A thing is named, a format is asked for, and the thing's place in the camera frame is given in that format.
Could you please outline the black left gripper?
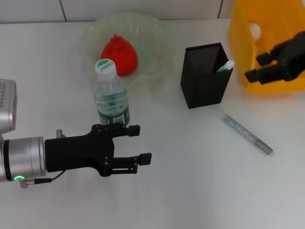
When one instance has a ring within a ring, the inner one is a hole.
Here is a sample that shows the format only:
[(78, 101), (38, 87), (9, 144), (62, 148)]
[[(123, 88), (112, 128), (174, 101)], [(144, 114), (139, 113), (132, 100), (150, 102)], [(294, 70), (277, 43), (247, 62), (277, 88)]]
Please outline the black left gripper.
[(81, 136), (47, 139), (44, 142), (47, 172), (90, 167), (97, 170), (102, 177), (136, 174), (138, 166), (151, 163), (152, 154), (114, 157), (112, 138), (139, 135), (139, 125), (126, 126), (123, 122), (116, 122), (93, 125), (89, 133)]

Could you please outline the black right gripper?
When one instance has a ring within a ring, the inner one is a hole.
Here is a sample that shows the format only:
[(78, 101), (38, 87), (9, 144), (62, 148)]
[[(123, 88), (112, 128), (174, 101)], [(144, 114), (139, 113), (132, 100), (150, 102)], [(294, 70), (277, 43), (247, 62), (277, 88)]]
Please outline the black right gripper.
[(294, 80), (305, 70), (305, 32), (302, 31), (269, 52), (258, 55), (256, 60), (260, 66), (276, 60), (277, 64), (245, 72), (248, 82), (265, 84)]

